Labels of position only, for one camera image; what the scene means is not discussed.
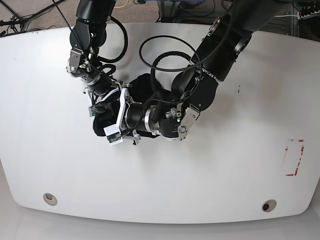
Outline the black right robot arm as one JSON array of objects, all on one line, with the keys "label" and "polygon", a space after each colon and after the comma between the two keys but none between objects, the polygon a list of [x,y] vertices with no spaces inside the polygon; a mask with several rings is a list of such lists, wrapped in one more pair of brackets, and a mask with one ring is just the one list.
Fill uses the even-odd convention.
[{"label": "black right robot arm", "polygon": [[[114,63],[126,54],[129,38],[123,24],[112,16],[115,0],[81,0],[76,11],[76,23],[70,30],[71,45],[67,72],[80,78],[90,93],[91,104],[96,104],[95,96],[105,95],[112,86]],[[107,40],[107,21],[113,21],[122,31],[124,45],[119,56],[108,59],[99,56],[100,47]]]}]

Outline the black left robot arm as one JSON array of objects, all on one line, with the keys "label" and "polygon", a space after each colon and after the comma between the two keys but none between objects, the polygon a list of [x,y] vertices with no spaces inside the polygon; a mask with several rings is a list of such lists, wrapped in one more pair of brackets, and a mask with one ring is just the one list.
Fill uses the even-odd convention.
[{"label": "black left robot arm", "polygon": [[[235,0],[213,22],[193,55],[181,51],[159,55],[147,75],[146,85],[151,92],[126,109],[121,135],[185,139],[201,112],[213,103],[219,83],[225,80],[253,33],[285,4],[284,0]],[[160,61],[167,57],[189,61],[187,67],[175,69],[170,90],[164,89],[156,78]]]}]

